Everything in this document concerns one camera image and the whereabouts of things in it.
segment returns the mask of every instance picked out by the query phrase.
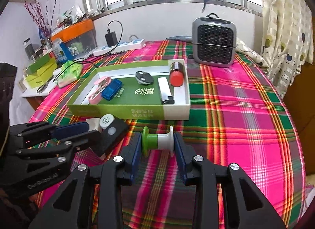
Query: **green box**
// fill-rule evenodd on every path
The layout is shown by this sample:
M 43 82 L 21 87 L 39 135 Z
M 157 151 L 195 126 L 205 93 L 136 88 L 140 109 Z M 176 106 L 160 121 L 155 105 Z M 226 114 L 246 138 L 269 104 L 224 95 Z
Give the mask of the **green box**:
M 50 58 L 48 63 L 43 65 L 34 74 L 26 76 L 25 80 L 31 88 L 42 86 L 53 75 L 54 70 L 57 68 L 55 58 Z
M 33 64 L 29 65 L 29 67 L 26 69 L 26 74 L 34 74 L 37 72 L 38 69 L 40 69 L 43 65 L 45 65 L 50 60 L 50 55 L 46 54 L 40 58 L 38 58 Z
M 137 71 L 145 71 L 153 77 L 167 77 L 173 62 L 180 62 L 185 68 L 184 84 L 181 87 L 171 88 L 175 100 L 174 105 L 135 105 L 135 104 L 105 104 L 90 105 L 88 96 L 95 90 L 94 82 L 103 76 L 112 78 L 131 78 L 133 80 Z M 138 85 L 139 88 L 150 88 L 147 85 Z M 154 90 L 160 98 L 160 91 Z M 153 60 L 125 63 L 119 65 L 105 66 L 94 69 L 83 81 L 72 97 L 68 100 L 69 110 L 76 116 L 99 117 L 105 114 L 113 114 L 121 119 L 150 119 L 150 120 L 189 120 L 190 93 L 187 70 L 184 60 Z

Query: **curtain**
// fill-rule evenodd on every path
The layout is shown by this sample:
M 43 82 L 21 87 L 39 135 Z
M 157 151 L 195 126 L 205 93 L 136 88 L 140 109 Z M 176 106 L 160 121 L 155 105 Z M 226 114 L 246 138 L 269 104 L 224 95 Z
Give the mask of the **curtain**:
M 262 0 L 262 58 L 283 98 L 301 65 L 313 63 L 312 14 L 304 0 Z

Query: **blue plastic case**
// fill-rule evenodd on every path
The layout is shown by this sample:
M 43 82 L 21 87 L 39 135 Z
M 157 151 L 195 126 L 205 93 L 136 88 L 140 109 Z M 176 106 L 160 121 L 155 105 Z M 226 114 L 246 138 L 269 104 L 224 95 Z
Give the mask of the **blue plastic case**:
M 120 90 L 122 82 L 118 79 L 113 79 L 109 85 L 102 91 L 102 98 L 110 101 L 113 96 Z

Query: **heater grille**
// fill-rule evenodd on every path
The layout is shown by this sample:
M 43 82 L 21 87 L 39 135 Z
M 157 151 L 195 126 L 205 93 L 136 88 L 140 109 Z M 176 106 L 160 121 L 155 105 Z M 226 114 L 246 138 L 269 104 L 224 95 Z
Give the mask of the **heater grille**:
M 233 47 L 234 33 L 227 27 L 200 25 L 197 29 L 198 43 Z M 198 57 L 202 61 L 228 64 L 233 48 L 212 45 L 198 45 Z

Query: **green plastic bag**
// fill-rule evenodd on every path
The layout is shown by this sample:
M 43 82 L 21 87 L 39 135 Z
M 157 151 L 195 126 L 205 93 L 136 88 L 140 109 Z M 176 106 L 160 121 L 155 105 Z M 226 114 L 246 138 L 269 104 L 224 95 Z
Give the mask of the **green plastic bag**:
M 64 63 L 61 67 L 61 71 L 65 71 L 59 76 L 57 80 L 59 88 L 65 87 L 68 84 L 78 80 L 80 78 L 82 69 L 82 64 L 74 63 L 71 60 L 68 60 L 66 63 Z

